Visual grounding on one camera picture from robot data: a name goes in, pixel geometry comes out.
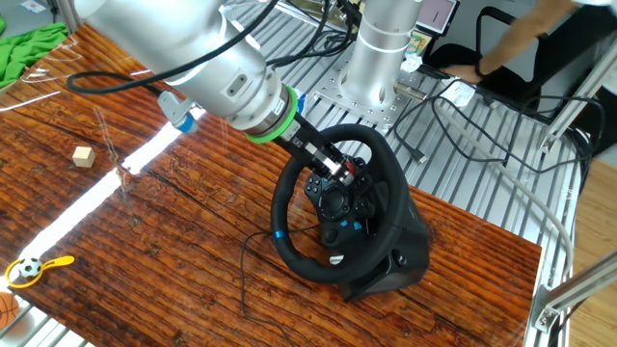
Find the metal floor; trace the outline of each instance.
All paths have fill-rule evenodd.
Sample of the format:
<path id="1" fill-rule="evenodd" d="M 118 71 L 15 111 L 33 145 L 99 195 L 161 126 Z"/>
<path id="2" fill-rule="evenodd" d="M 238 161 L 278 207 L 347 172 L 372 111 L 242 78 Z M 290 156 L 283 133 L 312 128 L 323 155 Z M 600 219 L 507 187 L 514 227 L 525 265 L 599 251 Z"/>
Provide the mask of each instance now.
<path id="1" fill-rule="evenodd" d="M 246 26 L 252 22 L 263 6 L 263 3 L 255 1 L 230 2 L 227 4 L 226 15 L 230 20 L 235 19 Z M 287 7 L 278 7 L 278 9 L 279 11 L 271 13 L 264 24 L 253 32 L 253 37 L 259 43 L 260 51 L 266 59 L 292 53 L 298 47 L 304 46 L 314 31 L 314 22 L 304 21 L 296 15 L 290 15 L 294 11 Z M 335 73 L 333 66 L 339 59 L 340 56 L 310 58 L 280 68 L 278 73 L 283 83 L 308 94 L 304 114 L 319 129 L 339 123 L 359 123 L 371 126 L 312 93 L 324 87 L 319 85 L 320 80 L 327 74 Z M 422 75 L 413 75 L 407 79 L 406 83 L 425 93 L 436 93 L 444 87 L 440 81 Z M 415 105 L 412 102 L 407 109 Z M 480 98 L 475 97 L 463 112 L 503 145 L 511 147 L 517 155 L 536 168 L 546 168 L 576 157 L 574 146 L 565 139 L 557 143 L 549 155 L 543 157 L 537 147 L 545 126 L 535 120 L 522 118 L 518 131 L 515 132 L 519 119 L 518 114 L 508 110 L 505 106 L 492 110 Z M 477 136 L 476 139 L 486 145 L 493 155 L 505 156 L 462 118 L 460 122 L 471 134 Z M 404 136 L 407 143 L 417 147 L 428 157 L 428 161 L 424 164 L 410 160 L 409 152 L 395 140 L 392 130 L 376 129 L 392 145 L 410 184 L 541 245 L 544 250 L 544 263 L 537 285 L 555 286 L 561 282 L 563 276 L 567 275 L 563 271 L 565 253 L 557 247 L 559 239 L 556 229 L 544 213 L 537 206 L 530 204 L 528 198 L 523 196 L 491 165 L 470 162 L 457 153 L 445 138 L 430 106 L 422 107 L 419 112 L 409 115 L 399 126 L 399 133 Z M 478 156 L 460 134 L 456 131 L 450 131 L 450 134 L 467 154 Z M 369 150 L 359 144 L 342 144 L 341 149 L 366 159 L 370 156 Z M 571 239 L 574 242 L 577 192 L 581 181 L 578 165 L 567 165 L 549 173 L 535 174 L 523 168 L 518 162 L 509 160 L 507 169 L 544 201 L 556 216 L 561 217 L 566 229 L 570 230 Z M 23 318 L 9 326 L 7 330 L 0 332 L 0 347 L 89 345 L 75 333 L 49 319 L 37 308 L 23 301 L 20 306 Z M 11 337 L 16 335 L 21 338 L 12 340 Z M 527 330 L 525 346 L 543 346 L 547 343 L 546 336 L 537 334 L 534 329 Z"/>

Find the orange ball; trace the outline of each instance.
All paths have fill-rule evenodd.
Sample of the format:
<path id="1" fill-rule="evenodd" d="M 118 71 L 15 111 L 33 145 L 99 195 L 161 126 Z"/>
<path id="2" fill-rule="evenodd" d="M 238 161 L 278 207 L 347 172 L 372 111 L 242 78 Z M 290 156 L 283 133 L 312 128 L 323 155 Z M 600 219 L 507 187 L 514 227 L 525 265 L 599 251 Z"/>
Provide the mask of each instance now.
<path id="1" fill-rule="evenodd" d="M 19 313 L 17 300 L 11 293 L 0 292 L 0 331 L 15 320 Z"/>

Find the wooden cube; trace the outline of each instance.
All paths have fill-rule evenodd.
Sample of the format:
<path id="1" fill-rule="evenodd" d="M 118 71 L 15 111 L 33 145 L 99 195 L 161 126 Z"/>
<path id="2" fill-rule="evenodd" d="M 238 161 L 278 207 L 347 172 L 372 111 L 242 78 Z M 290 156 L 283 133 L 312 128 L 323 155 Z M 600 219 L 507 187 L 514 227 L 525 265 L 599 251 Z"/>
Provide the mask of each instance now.
<path id="1" fill-rule="evenodd" d="M 91 168 L 94 163 L 94 150 L 90 147 L 78 147 L 73 153 L 73 162 L 80 168 Z"/>

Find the wooden table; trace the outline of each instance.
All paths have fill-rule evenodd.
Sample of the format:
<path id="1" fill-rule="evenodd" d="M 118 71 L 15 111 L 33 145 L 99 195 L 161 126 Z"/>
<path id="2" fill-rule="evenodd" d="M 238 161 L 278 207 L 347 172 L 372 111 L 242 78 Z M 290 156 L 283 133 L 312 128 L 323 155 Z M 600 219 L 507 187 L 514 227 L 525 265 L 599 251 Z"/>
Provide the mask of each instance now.
<path id="1" fill-rule="evenodd" d="M 143 67 L 85 26 L 0 101 L 0 268 L 59 217 L 40 243 L 49 249 L 42 260 L 77 259 L 18 295 L 97 346 L 286 345 L 276 328 L 240 312 L 239 256 L 247 236 L 269 229 L 288 154 L 205 116 L 197 134 L 147 150 L 154 159 L 132 174 L 121 163 L 166 120 L 143 89 L 67 89 L 67 75 L 97 69 Z M 72 163 L 76 146 L 94 148 L 91 169 Z M 310 227 L 316 219 L 300 189 L 290 225 Z M 521 345 L 541 248 L 412 195 L 434 232 L 421 284 L 344 304 L 335 287 L 301 280 L 257 237 L 245 258 L 248 312 L 281 323 L 298 346 Z M 293 237 L 305 254 L 323 255 L 316 231 Z"/>

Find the green cloth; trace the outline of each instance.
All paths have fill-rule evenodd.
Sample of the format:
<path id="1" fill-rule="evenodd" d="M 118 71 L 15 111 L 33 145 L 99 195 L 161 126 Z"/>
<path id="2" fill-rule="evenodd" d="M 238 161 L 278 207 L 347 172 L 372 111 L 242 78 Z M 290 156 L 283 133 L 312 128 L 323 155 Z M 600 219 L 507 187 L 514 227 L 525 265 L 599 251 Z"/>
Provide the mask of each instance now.
<path id="1" fill-rule="evenodd" d="M 31 67 L 67 38 L 64 23 L 50 24 L 30 33 L 0 40 L 0 88 L 16 81 L 25 67 Z"/>

